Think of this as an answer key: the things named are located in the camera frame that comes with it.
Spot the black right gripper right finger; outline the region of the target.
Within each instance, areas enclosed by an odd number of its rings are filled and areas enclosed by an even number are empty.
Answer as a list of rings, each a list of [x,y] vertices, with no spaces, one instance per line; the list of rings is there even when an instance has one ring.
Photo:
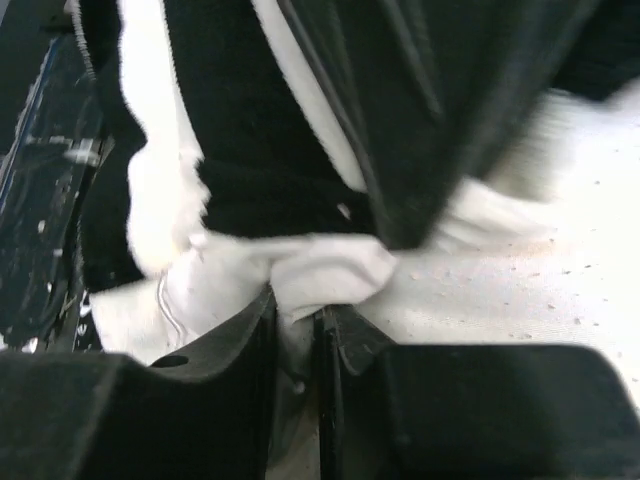
[[[598,352],[398,344],[355,310],[318,317],[325,479],[635,479],[639,421]]]

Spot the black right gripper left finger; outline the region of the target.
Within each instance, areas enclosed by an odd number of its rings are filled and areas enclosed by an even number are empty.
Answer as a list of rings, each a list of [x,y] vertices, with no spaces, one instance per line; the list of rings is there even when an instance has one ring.
[[[261,479],[275,376],[269,290],[150,366],[116,354],[1,356],[5,479]]]

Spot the white pillow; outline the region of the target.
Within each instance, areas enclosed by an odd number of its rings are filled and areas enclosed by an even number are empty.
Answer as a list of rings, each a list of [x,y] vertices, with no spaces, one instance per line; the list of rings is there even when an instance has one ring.
[[[313,280],[294,243],[279,297],[285,343],[305,381],[310,323],[346,299],[395,340],[592,347],[639,394],[639,85],[606,100],[545,94],[488,183],[467,182],[437,234],[414,254],[365,241],[371,282]]]

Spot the black white striped pillowcase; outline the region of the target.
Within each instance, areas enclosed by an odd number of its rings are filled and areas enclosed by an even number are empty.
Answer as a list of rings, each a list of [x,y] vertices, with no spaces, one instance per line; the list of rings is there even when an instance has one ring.
[[[513,244],[565,226],[588,115],[637,113],[635,1],[76,1],[114,146],[91,293],[239,243],[286,257]]]

